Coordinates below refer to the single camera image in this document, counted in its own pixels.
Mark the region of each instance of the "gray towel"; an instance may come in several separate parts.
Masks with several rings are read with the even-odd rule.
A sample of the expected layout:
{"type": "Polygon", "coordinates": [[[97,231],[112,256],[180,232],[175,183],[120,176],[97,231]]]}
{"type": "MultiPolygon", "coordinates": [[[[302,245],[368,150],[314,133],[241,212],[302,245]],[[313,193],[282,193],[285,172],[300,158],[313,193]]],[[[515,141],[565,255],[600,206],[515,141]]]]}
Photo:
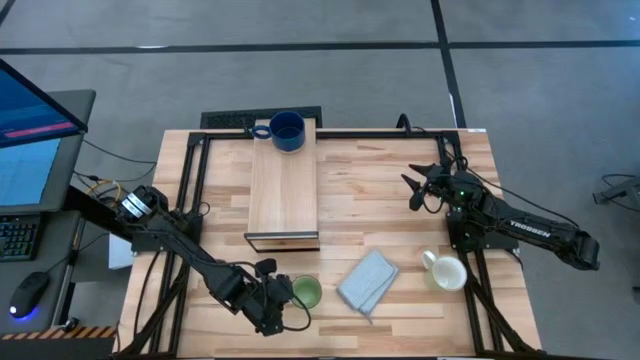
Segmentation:
{"type": "Polygon", "coordinates": [[[373,250],[338,286],[338,294],[347,305],[368,318],[397,274],[398,268],[373,250]]]}

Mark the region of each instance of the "monitor screen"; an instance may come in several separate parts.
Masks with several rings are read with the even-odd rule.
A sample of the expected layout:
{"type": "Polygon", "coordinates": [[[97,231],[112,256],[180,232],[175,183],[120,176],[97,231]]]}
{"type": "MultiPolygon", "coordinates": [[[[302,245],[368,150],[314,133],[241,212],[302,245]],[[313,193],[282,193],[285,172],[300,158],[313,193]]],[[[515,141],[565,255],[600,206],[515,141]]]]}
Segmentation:
{"type": "Polygon", "coordinates": [[[85,130],[80,120],[0,60],[0,148],[85,130]]]}

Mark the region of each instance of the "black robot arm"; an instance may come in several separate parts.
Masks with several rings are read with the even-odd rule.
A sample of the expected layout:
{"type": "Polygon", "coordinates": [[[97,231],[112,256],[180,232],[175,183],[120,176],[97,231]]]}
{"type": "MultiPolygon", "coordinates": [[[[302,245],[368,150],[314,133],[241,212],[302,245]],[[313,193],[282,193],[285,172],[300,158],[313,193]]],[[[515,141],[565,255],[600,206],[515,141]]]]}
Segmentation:
{"type": "Polygon", "coordinates": [[[467,171],[458,170],[450,175],[442,166],[409,166],[427,178],[421,185],[403,175],[414,191],[410,200],[412,210],[424,206],[425,195],[432,195],[457,208],[463,214],[466,228],[476,237],[495,231],[549,250],[576,269],[597,270],[600,266],[600,245],[578,227],[514,209],[467,171]]]}
{"type": "Polygon", "coordinates": [[[242,312],[256,332],[264,336],[281,333],[282,309],[292,299],[293,290],[288,276],[270,276],[276,271],[275,260],[256,264],[255,276],[259,279],[239,263],[216,260],[188,236],[190,222],[200,215],[169,212],[167,206],[160,191],[139,186],[119,204],[117,218],[125,224],[133,241],[159,240],[173,250],[202,275],[214,299],[233,314],[242,312]]]}

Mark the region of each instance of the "butcher block tabletop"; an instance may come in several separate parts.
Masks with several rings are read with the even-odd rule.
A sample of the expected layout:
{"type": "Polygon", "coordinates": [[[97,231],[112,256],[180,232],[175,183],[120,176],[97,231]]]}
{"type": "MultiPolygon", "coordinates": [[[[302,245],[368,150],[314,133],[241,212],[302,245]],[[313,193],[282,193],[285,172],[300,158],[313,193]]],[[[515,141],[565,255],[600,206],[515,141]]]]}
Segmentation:
{"type": "MultiPolygon", "coordinates": [[[[153,185],[167,195],[170,208],[178,194],[189,132],[166,131],[160,149],[153,185]]],[[[487,133],[468,130],[459,133],[469,166],[487,180],[499,183],[487,133]]],[[[257,262],[273,257],[278,273],[287,274],[292,280],[301,275],[319,279],[322,300],[310,310],[313,321],[309,329],[270,337],[256,334],[242,314],[234,316],[219,305],[209,295],[202,277],[191,270],[177,356],[474,355],[464,293],[430,288],[421,262],[425,250],[456,256],[449,245],[445,211],[435,215],[411,211],[412,192],[400,177],[406,174],[420,178],[407,167],[409,163],[438,162],[436,142],[327,139],[317,141],[316,152],[319,252],[257,254],[244,239],[249,219],[253,140],[211,142],[202,196],[211,211],[204,217],[201,245],[214,258],[257,262]],[[373,249],[395,264],[399,274],[375,308],[370,323],[342,301],[336,287],[373,249]]],[[[187,204],[191,203],[199,158],[198,147],[193,157],[187,204]]],[[[491,190],[501,196],[499,190],[491,190]]],[[[434,201],[428,204],[435,208],[436,200],[429,201],[434,201]]],[[[469,256],[474,266],[473,254],[469,256]]],[[[520,265],[502,250],[487,250],[485,256],[496,305],[522,338],[539,348],[520,265]]],[[[152,253],[139,254],[133,264],[119,324],[123,347],[132,339],[136,307],[152,257],[152,253]]],[[[145,291],[140,328],[156,306],[163,266],[161,254],[145,291]]],[[[484,346],[490,349],[488,320],[479,303],[478,311],[484,346]]],[[[291,304],[285,306],[283,317],[290,327],[306,324],[304,311],[291,304]]],[[[160,350],[168,348],[172,319],[173,308],[165,317],[160,350]]]]}

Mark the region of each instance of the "desk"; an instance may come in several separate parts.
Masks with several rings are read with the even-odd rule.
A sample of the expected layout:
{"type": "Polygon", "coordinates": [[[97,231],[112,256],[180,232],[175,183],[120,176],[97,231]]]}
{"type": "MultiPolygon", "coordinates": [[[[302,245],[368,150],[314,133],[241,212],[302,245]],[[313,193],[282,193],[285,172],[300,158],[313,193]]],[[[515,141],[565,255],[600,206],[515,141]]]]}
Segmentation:
{"type": "MultiPolygon", "coordinates": [[[[89,121],[95,91],[56,91],[49,95],[82,122],[89,121]]],[[[64,265],[57,266],[49,273],[50,283],[31,317],[18,321],[6,309],[9,308],[14,290],[28,274],[48,269],[71,251],[80,224],[80,212],[53,211],[62,208],[81,144],[82,135],[60,140],[40,204],[0,206],[1,214],[52,212],[45,215],[45,227],[35,260],[0,263],[0,272],[3,274],[0,278],[0,333],[42,331],[57,324],[64,315],[63,303],[71,277],[71,269],[64,265]]]]}
{"type": "MultiPolygon", "coordinates": [[[[160,149],[154,186],[168,196],[172,205],[177,197],[188,134],[180,130],[165,132],[160,149]]],[[[489,181],[498,182],[487,134],[461,130],[460,139],[469,165],[489,181]]],[[[204,218],[201,245],[218,259],[256,262],[273,257],[280,273],[292,278],[311,274],[322,284],[322,300],[311,309],[313,322],[308,330],[265,338],[255,334],[242,315],[231,315],[209,296],[202,277],[192,271],[178,357],[474,354],[463,292],[428,289],[423,280],[424,250],[455,256],[449,246],[445,212],[432,215],[411,211],[408,208],[411,190],[400,178],[400,174],[412,174],[407,167],[409,163],[438,161],[434,141],[318,140],[321,251],[280,254],[256,254],[243,238],[249,215],[251,141],[211,142],[202,198],[211,205],[211,211],[204,218]],[[374,248],[398,266],[400,273],[373,312],[371,325],[343,303],[336,294],[336,286],[374,248]]],[[[198,152],[199,149],[193,157],[187,204],[191,201],[198,152]]],[[[504,251],[486,251],[485,256],[496,305],[522,338],[539,348],[520,265],[504,251]]],[[[133,265],[120,318],[123,344],[131,341],[136,305],[151,258],[152,254],[142,254],[133,265]]],[[[161,255],[145,292],[140,327],[155,308],[163,264],[161,255]]],[[[485,348],[489,349],[487,317],[482,306],[478,305],[478,310],[485,348]]],[[[168,346],[172,315],[169,311],[165,317],[161,350],[168,346]]],[[[301,326],[306,318],[300,309],[287,306],[284,320],[289,326],[301,326]]]]}

